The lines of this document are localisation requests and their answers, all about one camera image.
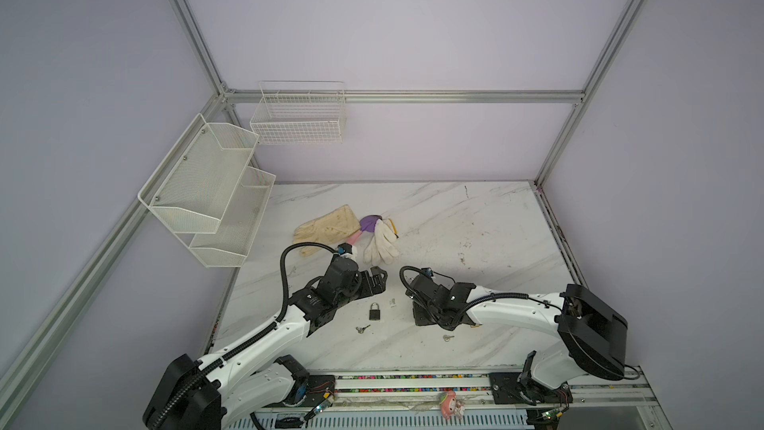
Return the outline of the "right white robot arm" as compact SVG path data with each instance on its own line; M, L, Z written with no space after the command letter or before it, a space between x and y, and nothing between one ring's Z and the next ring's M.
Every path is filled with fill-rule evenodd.
M499 292L473 283L435 281L430 268L404 266L399 278L413 302L416 326L502 324L541 332L555 338L540 352L531 350L510 384L499 383L512 402L531 406L559 399L571 401L566 386L573 378L590 375L608 381L629 380L626 362L628 322L587 288L569 284L561 293Z

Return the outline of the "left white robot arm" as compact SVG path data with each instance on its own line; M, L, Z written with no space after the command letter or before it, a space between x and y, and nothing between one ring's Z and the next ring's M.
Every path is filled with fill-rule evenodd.
M163 374L142 422L148 429L224 429L246 413L285 400L301 402L308 372L288 349L329 324L342 307L385 292L388 274L361 270L352 248L332 250L323 275L291 291L282 282L282 306L216 352L173 360Z

